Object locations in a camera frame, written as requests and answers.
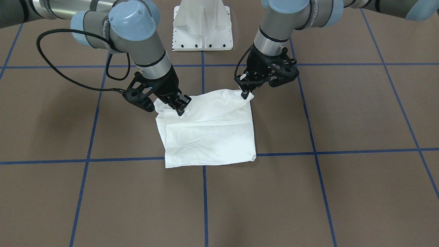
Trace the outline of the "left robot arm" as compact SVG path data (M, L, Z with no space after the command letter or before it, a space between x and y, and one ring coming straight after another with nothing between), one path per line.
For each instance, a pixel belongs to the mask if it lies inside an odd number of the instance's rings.
M246 69L235 74L241 96L268 83L278 87L299 75L297 61L285 46L294 30L334 25L345 8L367 9L409 21L424 21L437 12L437 0L263 0L265 15L251 47L246 50Z

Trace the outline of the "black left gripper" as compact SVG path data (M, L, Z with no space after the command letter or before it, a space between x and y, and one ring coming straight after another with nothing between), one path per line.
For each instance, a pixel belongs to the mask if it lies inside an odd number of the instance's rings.
M235 82L246 100L251 92L268 83L278 87L296 80L299 76L297 61L288 56L288 48L281 46L281 53L265 55L254 45L246 50L235 68Z

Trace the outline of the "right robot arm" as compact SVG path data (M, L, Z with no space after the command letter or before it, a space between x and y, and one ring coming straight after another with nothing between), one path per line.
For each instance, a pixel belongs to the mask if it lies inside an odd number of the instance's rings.
M106 70L114 54L126 54L138 72L127 89L115 91L132 105L144 111L154 111L150 95L181 116L191 98L179 89L179 79L156 30L160 13L151 0L2 0L1 28L40 19L67 19L68 29L54 29L40 34L37 50L45 62L62 74L46 57L41 48L44 37L54 33L72 33L85 46L109 52Z

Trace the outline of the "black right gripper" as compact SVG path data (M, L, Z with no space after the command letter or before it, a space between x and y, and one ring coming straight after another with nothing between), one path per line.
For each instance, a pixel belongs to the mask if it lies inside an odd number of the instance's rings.
M174 67L171 67L168 73L158 79L146 79L140 72L135 72L133 80L122 96L132 105L152 112L155 110L155 106L150 95L153 94L162 103L177 111L178 116L181 117L192 98L182 94L178 86L179 79Z

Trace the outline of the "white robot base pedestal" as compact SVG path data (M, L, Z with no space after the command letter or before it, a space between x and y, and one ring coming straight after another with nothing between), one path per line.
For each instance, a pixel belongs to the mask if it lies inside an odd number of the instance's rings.
M234 46L229 6L221 0L182 0L174 7L174 51L224 51Z

